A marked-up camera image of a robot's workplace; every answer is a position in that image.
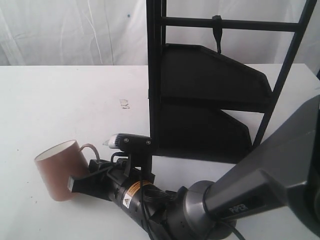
mug rim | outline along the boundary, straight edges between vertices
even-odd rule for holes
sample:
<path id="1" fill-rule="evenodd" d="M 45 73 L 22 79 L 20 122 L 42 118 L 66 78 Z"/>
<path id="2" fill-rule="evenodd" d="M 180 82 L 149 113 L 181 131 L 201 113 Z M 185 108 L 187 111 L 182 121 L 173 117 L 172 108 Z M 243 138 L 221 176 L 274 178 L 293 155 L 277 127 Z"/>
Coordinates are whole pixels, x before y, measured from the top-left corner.
<path id="1" fill-rule="evenodd" d="M 56 147 L 58 147 L 58 146 L 60 146 L 60 145 L 69 143 L 69 142 L 72 142 L 72 144 L 69 145 L 69 146 L 67 146 L 66 148 L 62 149 L 61 151 L 59 151 L 59 152 L 57 152 L 57 153 L 55 153 L 55 154 L 49 155 L 49 156 L 46 157 L 46 158 L 40 159 L 40 156 L 43 155 L 43 154 L 45 154 L 46 152 L 48 152 L 48 151 L 50 151 L 50 150 L 52 150 L 52 149 L 54 149 L 54 148 L 56 148 Z M 54 157 L 54 156 L 62 153 L 63 151 L 67 150 L 68 148 L 70 148 L 71 146 L 73 146 L 75 143 L 77 143 L 77 140 L 73 139 L 73 140 L 64 141 L 64 142 L 59 143 L 59 144 L 57 144 L 57 145 L 55 145 L 55 146 L 52 146 L 52 147 L 48 148 L 47 150 L 41 152 L 39 155 L 37 155 L 37 156 L 34 158 L 34 161 L 35 161 L 35 162 L 41 162 L 41 161 L 43 161 L 43 160 L 47 160 L 47 159 L 49 159 L 49 158 L 52 158 L 52 157 Z"/>

white table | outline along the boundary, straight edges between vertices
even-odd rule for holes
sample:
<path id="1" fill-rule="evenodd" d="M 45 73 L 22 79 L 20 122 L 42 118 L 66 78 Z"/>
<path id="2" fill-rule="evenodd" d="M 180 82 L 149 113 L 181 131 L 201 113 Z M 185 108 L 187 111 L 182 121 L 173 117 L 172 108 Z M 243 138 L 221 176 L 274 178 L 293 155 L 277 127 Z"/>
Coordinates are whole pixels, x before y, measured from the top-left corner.
<path id="1" fill-rule="evenodd" d="M 281 65 L 251 65 L 273 88 Z M 33 159 L 63 141 L 92 143 L 104 159 L 113 151 L 102 143 L 123 132 L 149 135 L 147 66 L 0 67 L 0 239 L 147 240 L 147 234 L 114 203 L 89 196 L 54 202 Z M 266 137 L 303 102 L 320 94 L 320 81 L 304 64 L 291 69 Z M 128 100 L 123 109 L 120 99 Z M 259 113 L 227 111 L 245 123 L 251 136 Z M 84 150 L 89 160 L 90 149 Z M 176 191 L 200 180 L 216 181 L 231 164 L 153 158 L 155 184 Z M 316 240 L 287 208 L 238 221 L 248 240 Z"/>

black metal rack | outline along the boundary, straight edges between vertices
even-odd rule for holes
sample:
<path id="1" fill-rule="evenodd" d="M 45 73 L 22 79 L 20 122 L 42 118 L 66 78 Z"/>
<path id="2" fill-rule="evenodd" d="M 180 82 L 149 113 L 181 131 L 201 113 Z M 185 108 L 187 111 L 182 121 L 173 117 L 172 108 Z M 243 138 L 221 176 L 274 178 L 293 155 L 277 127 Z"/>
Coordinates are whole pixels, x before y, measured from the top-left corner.
<path id="1" fill-rule="evenodd" d="M 316 3 L 317 0 L 306 0 L 299 22 L 288 23 L 167 17 L 167 0 L 146 0 L 150 136 L 157 146 L 155 154 L 237 163 L 256 148 Z M 294 36 L 271 91 L 263 73 L 226 56 L 199 45 L 166 44 L 166 26 L 294 32 Z M 233 82 L 230 72 L 217 77 L 219 69 L 228 70 L 230 66 L 235 76 L 243 77 Z M 208 81 L 199 86 L 198 82 L 206 78 Z M 206 84 L 215 92 L 206 91 Z M 253 145 L 247 126 L 220 109 L 264 113 Z M 223 159 L 214 157 L 225 155 Z"/>

black clip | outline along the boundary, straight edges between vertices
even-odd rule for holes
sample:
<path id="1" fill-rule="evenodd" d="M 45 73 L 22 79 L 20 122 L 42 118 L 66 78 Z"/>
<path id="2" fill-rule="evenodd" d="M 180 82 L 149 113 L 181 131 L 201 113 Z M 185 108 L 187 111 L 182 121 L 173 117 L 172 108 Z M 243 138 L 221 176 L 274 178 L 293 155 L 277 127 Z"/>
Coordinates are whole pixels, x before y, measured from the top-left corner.
<path id="1" fill-rule="evenodd" d="M 212 17 L 213 36 L 216 41 L 216 49 L 221 54 L 221 38 L 222 38 L 222 18 L 220 15 Z"/>

white backdrop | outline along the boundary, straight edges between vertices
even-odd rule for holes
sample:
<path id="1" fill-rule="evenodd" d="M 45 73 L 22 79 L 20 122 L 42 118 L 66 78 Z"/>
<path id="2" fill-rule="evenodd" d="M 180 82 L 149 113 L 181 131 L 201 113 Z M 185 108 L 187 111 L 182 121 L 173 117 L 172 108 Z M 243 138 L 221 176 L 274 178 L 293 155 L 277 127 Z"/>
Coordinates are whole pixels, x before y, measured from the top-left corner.
<path id="1" fill-rule="evenodd" d="M 146 0 L 0 0 L 0 65 L 146 65 Z M 297 22 L 305 0 L 168 0 L 171 17 Z M 320 68 L 320 3 L 296 63 Z M 222 54 L 282 63 L 293 34 L 223 31 Z M 216 49 L 212 30 L 168 27 L 167 42 Z"/>

